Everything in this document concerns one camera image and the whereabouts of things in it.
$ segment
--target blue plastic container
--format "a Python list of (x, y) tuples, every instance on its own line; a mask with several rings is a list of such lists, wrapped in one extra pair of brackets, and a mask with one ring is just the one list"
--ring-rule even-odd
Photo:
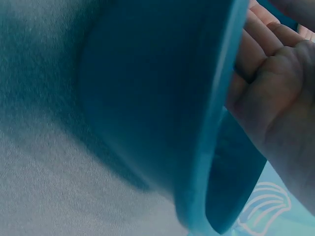
[(266, 162), (223, 109), (247, 6), (117, 0), (82, 54), (91, 125), (194, 236), (230, 228)]

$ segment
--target hand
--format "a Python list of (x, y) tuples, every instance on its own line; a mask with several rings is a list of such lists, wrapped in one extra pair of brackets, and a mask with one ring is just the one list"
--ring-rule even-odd
[[(314, 0), (270, 0), (315, 31)], [(315, 215), (315, 43), (250, 0), (227, 109)]]

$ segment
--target finger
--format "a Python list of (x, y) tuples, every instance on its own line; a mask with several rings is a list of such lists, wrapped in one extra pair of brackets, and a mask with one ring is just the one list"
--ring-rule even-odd
[(235, 113), (235, 104), (242, 97), (242, 94), (247, 89), (247, 87), (248, 83), (236, 72), (234, 72), (225, 102), (225, 107), (232, 113), (232, 115)]
[(282, 24), (271, 23), (268, 25), (268, 28), (284, 46), (295, 47), (295, 45), (305, 40), (297, 32)]
[(270, 23), (278, 23), (280, 21), (271, 14), (265, 7), (260, 5), (256, 0), (250, 1), (249, 9), (263, 22), (264, 25), (269, 25)]
[(286, 16), (315, 31), (314, 0), (269, 0)]
[(250, 10), (244, 29), (261, 46), (266, 56), (273, 56), (276, 51), (283, 47), (281, 41)]
[(313, 42), (315, 40), (315, 33), (302, 25), (298, 26), (298, 33), (306, 40), (310, 40)]
[(251, 83), (257, 69), (267, 59), (260, 45), (243, 30), (242, 40), (236, 57), (236, 68), (239, 74)]

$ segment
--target printed logo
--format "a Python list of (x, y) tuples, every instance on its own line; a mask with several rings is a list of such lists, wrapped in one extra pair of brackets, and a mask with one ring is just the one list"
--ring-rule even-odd
[(271, 182), (258, 183), (237, 223), (251, 236), (265, 236), (272, 223), (291, 210), (288, 193)]

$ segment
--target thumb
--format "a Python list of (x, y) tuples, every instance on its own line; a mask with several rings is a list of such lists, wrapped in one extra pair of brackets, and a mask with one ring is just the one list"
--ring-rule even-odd
[(315, 31), (315, 0), (269, 0), (279, 11)]

